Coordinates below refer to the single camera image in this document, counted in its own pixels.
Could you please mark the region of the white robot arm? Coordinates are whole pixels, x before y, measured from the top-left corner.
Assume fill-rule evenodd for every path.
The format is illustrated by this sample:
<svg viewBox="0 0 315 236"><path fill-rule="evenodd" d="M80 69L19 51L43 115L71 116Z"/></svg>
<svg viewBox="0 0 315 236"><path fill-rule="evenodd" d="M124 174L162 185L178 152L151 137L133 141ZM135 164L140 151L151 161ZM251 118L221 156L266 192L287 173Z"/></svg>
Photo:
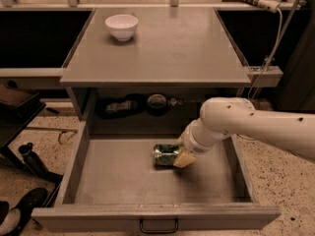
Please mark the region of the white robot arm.
<svg viewBox="0 0 315 236"><path fill-rule="evenodd" d="M174 165L184 168L215 143L236 134L315 160L314 114L257 110L245 98L212 97L202 104L200 117L180 136L181 150Z"/></svg>

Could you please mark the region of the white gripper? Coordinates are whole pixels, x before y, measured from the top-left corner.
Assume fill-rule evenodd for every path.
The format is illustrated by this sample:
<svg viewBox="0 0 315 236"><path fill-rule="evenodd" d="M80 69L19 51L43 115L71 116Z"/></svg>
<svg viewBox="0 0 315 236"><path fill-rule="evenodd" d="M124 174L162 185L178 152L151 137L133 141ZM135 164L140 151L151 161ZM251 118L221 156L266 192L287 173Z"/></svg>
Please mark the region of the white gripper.
<svg viewBox="0 0 315 236"><path fill-rule="evenodd" d="M190 165L196 160L195 155L208 152L217 141L217 133L209 130L202 121L191 122L177 140L177 143L184 147L175 158L173 165L178 168Z"/></svg>

